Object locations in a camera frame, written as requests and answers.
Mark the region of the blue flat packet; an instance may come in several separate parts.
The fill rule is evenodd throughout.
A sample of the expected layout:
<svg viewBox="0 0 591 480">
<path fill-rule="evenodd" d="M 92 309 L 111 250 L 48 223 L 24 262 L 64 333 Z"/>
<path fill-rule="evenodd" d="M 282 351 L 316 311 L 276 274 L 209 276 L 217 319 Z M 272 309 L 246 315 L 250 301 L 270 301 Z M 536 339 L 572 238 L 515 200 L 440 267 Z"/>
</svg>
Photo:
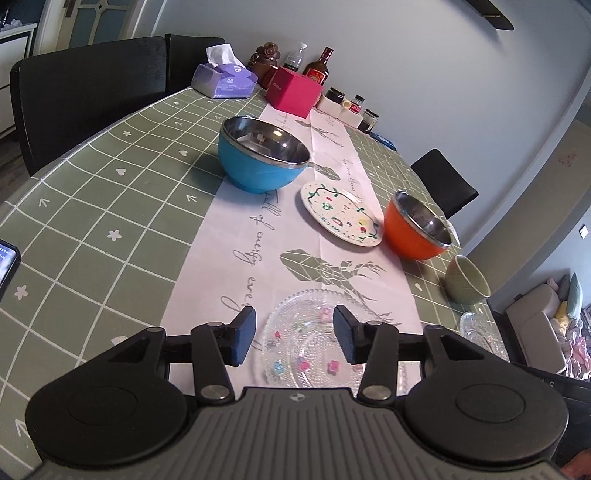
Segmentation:
<svg viewBox="0 0 591 480">
<path fill-rule="evenodd" d="M 370 138 L 373 138 L 374 140 L 376 140 L 380 144 L 384 145 L 385 147 L 387 147 L 393 151 L 397 151 L 396 146 L 389 139 L 387 139 L 387 138 L 383 137 L 382 135 L 377 134 L 375 132 L 370 132 L 369 135 L 370 135 Z"/>
</svg>

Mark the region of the white painted ceramic plate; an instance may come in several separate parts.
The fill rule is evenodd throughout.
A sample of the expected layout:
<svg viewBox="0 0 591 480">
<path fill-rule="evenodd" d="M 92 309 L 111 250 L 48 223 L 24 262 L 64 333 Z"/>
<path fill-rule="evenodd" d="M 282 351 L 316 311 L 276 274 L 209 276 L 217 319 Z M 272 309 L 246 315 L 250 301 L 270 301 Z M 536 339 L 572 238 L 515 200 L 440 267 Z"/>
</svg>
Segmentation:
<svg viewBox="0 0 591 480">
<path fill-rule="evenodd" d="M 300 191 L 301 202 L 325 230 L 349 244 L 373 248 L 383 241 L 383 227 L 370 208 L 335 182 L 311 181 Z"/>
</svg>

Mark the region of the black chair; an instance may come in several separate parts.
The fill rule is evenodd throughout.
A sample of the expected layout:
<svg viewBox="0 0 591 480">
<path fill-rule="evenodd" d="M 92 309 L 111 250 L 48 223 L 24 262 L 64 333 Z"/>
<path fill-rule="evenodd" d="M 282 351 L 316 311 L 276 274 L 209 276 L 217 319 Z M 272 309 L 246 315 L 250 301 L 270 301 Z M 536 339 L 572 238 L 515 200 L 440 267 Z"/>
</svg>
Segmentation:
<svg viewBox="0 0 591 480">
<path fill-rule="evenodd" d="M 411 165 L 445 217 L 450 219 L 474 201 L 479 192 L 438 150 L 432 149 Z"/>
<path fill-rule="evenodd" d="M 193 37 L 171 33 L 164 35 L 164 41 L 168 94 L 190 87 L 197 67 L 207 62 L 207 48 L 225 43 L 221 37 Z"/>
<path fill-rule="evenodd" d="M 33 175 L 165 96 L 165 41 L 118 40 L 32 56 L 12 67 L 10 90 L 20 150 Z"/>
</svg>

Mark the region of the clear glass plate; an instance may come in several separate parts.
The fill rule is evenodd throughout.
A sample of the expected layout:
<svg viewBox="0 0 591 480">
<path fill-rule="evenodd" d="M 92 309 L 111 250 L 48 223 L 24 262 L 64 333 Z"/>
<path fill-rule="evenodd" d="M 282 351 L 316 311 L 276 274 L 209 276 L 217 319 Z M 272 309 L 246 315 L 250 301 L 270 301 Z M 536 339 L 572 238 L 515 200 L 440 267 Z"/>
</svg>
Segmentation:
<svg viewBox="0 0 591 480">
<path fill-rule="evenodd" d="M 500 334 L 482 314 L 465 312 L 459 321 L 459 331 L 465 339 L 505 361 L 510 361 Z"/>
<path fill-rule="evenodd" d="M 359 390 L 365 366 L 346 361 L 332 323 L 335 306 L 344 305 L 360 321 L 382 318 L 348 294 L 307 289 L 277 304 L 262 336 L 263 378 L 277 388 Z"/>
</svg>

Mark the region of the green ceramic bowl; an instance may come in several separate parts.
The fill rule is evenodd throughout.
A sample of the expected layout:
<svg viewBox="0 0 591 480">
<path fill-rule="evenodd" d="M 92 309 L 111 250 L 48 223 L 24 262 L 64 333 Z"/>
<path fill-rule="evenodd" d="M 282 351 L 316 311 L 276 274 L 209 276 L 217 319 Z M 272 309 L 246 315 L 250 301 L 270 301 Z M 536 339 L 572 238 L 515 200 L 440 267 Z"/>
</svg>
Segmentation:
<svg viewBox="0 0 591 480">
<path fill-rule="evenodd" d="M 491 295 L 485 276 L 464 255 L 456 255 L 451 260 L 444 277 L 444 286 L 453 301 L 464 305 L 473 305 Z"/>
</svg>

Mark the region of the green checked tablecloth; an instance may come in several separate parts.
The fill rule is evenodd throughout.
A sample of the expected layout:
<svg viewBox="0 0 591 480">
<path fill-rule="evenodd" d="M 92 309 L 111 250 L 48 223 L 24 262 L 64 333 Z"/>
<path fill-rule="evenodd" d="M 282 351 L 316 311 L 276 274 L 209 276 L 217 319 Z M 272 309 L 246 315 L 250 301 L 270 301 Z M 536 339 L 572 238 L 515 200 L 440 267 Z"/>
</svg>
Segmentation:
<svg viewBox="0 0 591 480">
<path fill-rule="evenodd" d="M 157 326 L 221 184 L 221 122 L 259 117 L 263 94 L 212 100 L 184 89 L 130 114 L 40 171 L 1 207 L 21 262 L 1 301 L 1 471 L 39 464 L 24 414 L 32 395 L 135 333 Z M 401 156 L 349 132 L 380 206 L 428 192 Z M 400 260 L 422 327 L 456 329 L 465 307 L 442 281 L 458 246 Z"/>
</svg>

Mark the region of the brown figurine jar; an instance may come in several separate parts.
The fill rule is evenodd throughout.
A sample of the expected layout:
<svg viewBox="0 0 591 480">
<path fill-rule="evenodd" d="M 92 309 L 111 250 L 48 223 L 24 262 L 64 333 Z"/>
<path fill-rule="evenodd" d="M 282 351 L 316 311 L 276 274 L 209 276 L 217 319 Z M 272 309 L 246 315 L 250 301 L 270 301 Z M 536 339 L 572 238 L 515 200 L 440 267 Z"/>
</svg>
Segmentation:
<svg viewBox="0 0 591 480">
<path fill-rule="evenodd" d="M 266 42 L 256 48 L 256 51 L 249 58 L 246 68 L 256 75 L 259 86 L 267 89 L 279 67 L 279 60 L 279 47 L 276 43 Z"/>
</svg>

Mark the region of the white flat box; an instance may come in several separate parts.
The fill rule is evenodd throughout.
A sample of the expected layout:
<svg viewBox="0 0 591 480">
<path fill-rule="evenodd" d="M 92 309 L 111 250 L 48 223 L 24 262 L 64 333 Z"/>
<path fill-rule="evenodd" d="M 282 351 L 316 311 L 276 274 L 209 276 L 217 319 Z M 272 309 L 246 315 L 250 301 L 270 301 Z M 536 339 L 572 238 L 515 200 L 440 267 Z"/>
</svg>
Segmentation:
<svg viewBox="0 0 591 480">
<path fill-rule="evenodd" d="M 322 95 L 318 100 L 317 106 L 319 111 L 328 114 L 349 127 L 358 128 L 363 120 L 361 114 L 353 112 L 351 109 L 345 108 L 342 104 L 329 100 L 325 95 Z"/>
</svg>

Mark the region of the red label small bottle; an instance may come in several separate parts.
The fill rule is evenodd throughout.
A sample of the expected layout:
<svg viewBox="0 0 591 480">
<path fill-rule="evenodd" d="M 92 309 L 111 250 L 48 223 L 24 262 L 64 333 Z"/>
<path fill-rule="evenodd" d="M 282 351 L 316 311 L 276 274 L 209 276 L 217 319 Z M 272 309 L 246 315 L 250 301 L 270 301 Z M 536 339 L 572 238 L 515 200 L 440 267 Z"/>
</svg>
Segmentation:
<svg viewBox="0 0 591 480">
<path fill-rule="evenodd" d="M 362 109 L 363 102 L 365 102 L 365 98 L 360 95 L 356 95 L 355 98 L 351 101 L 351 106 L 349 106 L 349 110 L 353 111 L 353 113 L 360 113 Z"/>
</svg>

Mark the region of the blue steel bowl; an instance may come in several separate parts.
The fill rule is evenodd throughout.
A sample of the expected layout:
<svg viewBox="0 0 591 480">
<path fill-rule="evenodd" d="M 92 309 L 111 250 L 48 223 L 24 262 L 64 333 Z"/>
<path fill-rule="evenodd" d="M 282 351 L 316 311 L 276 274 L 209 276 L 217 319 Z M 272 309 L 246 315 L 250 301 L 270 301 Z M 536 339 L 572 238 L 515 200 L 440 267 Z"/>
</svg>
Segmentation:
<svg viewBox="0 0 591 480">
<path fill-rule="evenodd" d="M 287 186 L 311 161 L 308 147 L 293 134 L 243 116 L 221 123 L 217 155 L 229 180 L 250 193 Z"/>
</svg>

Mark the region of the right black chair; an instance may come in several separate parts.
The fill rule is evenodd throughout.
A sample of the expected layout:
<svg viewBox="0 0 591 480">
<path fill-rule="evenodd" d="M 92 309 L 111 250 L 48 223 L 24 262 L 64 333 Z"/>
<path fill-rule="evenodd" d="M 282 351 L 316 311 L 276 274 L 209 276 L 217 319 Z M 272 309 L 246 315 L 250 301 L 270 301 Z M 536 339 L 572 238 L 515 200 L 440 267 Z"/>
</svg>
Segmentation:
<svg viewBox="0 0 591 480">
<path fill-rule="evenodd" d="M 474 201 L 479 192 L 438 150 L 432 149 L 411 165 L 445 217 L 450 219 Z"/>
</svg>

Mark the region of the far left black chair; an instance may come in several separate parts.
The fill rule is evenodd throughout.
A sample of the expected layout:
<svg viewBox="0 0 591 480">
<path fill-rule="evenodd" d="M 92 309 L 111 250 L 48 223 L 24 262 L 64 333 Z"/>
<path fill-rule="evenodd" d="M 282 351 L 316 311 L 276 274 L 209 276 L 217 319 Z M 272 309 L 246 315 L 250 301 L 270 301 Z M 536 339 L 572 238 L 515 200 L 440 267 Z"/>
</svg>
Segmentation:
<svg viewBox="0 0 591 480">
<path fill-rule="evenodd" d="M 207 48 L 225 43 L 221 37 L 193 37 L 171 33 L 164 35 L 164 41 L 168 94 L 190 87 L 197 67 L 207 62 Z"/>
</svg>

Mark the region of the pink square box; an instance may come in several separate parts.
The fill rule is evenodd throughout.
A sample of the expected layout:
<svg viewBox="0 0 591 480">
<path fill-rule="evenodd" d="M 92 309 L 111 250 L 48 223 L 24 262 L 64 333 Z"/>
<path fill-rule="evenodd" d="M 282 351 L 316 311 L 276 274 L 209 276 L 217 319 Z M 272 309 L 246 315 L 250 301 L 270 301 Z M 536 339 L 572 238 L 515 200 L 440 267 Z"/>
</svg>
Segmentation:
<svg viewBox="0 0 591 480">
<path fill-rule="evenodd" d="M 307 118 L 321 95 L 321 84 L 300 73 L 280 67 L 270 80 L 266 90 L 266 101 L 276 110 Z"/>
</svg>

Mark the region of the clear water bottle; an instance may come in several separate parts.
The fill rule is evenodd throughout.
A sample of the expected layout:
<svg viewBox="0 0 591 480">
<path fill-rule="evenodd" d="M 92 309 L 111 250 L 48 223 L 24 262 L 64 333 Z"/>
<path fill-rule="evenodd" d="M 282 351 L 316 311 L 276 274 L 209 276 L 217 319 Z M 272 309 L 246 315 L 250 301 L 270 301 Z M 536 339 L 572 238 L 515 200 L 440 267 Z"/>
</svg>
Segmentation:
<svg viewBox="0 0 591 480">
<path fill-rule="evenodd" d="M 308 45 L 301 42 L 297 50 L 291 51 L 290 54 L 287 55 L 287 58 L 283 62 L 283 67 L 294 72 L 300 70 L 301 63 L 303 63 L 304 60 L 304 53 L 307 48 Z"/>
</svg>

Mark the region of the orange steel bowl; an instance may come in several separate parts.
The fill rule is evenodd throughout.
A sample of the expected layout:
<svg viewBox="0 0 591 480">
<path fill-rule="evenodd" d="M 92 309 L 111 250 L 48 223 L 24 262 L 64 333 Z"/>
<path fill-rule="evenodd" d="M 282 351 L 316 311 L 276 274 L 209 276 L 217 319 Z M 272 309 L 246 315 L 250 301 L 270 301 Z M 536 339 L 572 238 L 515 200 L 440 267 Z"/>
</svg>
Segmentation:
<svg viewBox="0 0 591 480">
<path fill-rule="evenodd" d="M 391 197 L 384 216 L 384 240 L 407 260 L 428 260 L 453 244 L 447 223 L 432 209 L 405 191 Z"/>
</svg>

